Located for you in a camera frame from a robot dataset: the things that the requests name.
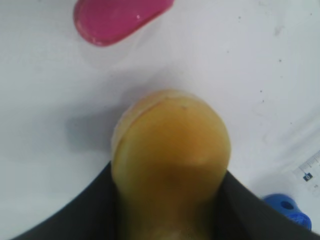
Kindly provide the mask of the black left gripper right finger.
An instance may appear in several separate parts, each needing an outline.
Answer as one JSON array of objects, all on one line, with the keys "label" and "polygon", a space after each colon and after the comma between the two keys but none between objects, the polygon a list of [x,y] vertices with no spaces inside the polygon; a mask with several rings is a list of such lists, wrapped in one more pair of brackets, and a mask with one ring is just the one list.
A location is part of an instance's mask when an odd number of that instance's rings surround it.
[{"label": "black left gripper right finger", "polygon": [[227,172],[217,194],[218,240],[318,240],[243,186]]}]

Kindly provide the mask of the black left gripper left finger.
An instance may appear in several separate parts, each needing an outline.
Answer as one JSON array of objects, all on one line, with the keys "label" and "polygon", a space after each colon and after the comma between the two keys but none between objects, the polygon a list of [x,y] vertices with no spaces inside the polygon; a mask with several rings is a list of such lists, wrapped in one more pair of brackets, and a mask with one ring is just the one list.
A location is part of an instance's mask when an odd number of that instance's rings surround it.
[{"label": "black left gripper left finger", "polygon": [[17,240],[130,240],[109,162],[71,202],[16,236]]}]

